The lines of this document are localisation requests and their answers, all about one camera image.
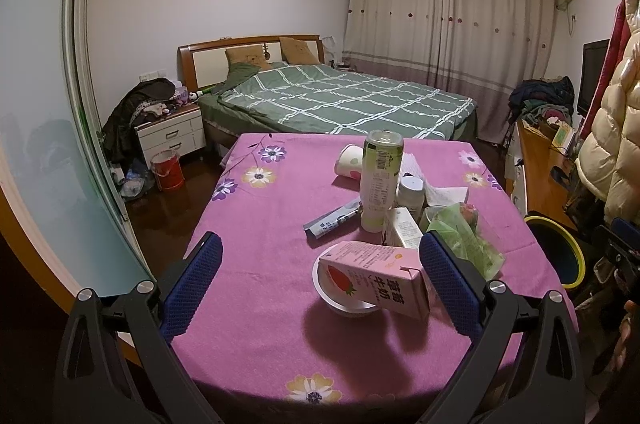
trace headboard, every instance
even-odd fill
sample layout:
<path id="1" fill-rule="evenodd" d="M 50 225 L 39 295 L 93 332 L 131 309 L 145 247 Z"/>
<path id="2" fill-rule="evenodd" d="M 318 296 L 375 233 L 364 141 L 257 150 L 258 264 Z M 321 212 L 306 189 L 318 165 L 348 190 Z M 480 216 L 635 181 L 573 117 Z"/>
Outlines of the headboard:
<path id="1" fill-rule="evenodd" d="M 225 81 L 228 73 L 225 49 L 229 47 L 259 44 L 262 45 L 267 61 L 282 61 L 281 36 L 306 42 L 311 52 L 324 63 L 324 50 L 317 34 L 272 34 L 246 38 L 221 38 L 213 42 L 178 47 L 182 83 L 190 92 L 195 92 Z"/>

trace green can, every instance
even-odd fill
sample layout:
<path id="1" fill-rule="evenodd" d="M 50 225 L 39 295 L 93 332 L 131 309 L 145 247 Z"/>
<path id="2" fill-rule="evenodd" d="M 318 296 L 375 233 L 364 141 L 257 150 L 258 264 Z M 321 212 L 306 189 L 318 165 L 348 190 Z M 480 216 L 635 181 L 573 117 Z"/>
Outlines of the green can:
<path id="1" fill-rule="evenodd" d="M 395 131 L 373 130 L 364 142 L 360 201 L 360 225 L 369 233 L 379 233 L 398 187 L 404 139 Z"/>

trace white bowl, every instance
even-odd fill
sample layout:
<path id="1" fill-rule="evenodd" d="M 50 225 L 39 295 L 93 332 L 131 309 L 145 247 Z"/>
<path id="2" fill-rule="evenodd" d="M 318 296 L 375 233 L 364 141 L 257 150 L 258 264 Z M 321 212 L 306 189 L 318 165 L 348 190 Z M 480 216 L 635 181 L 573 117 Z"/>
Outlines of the white bowl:
<path id="1" fill-rule="evenodd" d="M 376 305 L 346 295 L 334 285 L 334 282 L 329 281 L 327 278 L 319 277 L 318 264 L 320 263 L 320 257 L 332 250 L 335 245 L 337 244 L 332 245 L 316 258 L 311 273 L 314 280 L 314 287 L 316 287 L 322 300 L 329 305 L 332 311 L 348 318 L 360 318 L 380 310 L 380 307 Z"/>

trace green plaid blanket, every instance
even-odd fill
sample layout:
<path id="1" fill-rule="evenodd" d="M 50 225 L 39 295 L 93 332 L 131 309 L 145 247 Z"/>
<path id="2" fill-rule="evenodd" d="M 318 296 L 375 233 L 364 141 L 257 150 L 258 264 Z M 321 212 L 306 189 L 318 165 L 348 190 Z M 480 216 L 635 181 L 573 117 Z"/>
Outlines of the green plaid blanket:
<path id="1" fill-rule="evenodd" d="M 258 72 L 222 93 L 220 102 L 273 119 L 292 131 L 393 130 L 414 139 L 445 140 L 476 107 L 471 98 L 426 85 L 339 72 L 326 65 Z"/>

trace flower center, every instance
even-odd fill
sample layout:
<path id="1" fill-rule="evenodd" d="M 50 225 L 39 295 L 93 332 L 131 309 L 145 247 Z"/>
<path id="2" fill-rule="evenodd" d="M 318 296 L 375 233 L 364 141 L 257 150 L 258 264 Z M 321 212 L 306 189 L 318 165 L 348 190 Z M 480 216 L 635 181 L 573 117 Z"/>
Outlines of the flower center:
<path id="1" fill-rule="evenodd" d="M 306 401 L 311 404 L 319 404 L 322 400 L 322 395 L 320 395 L 317 391 L 312 391 L 311 393 L 306 394 Z"/>

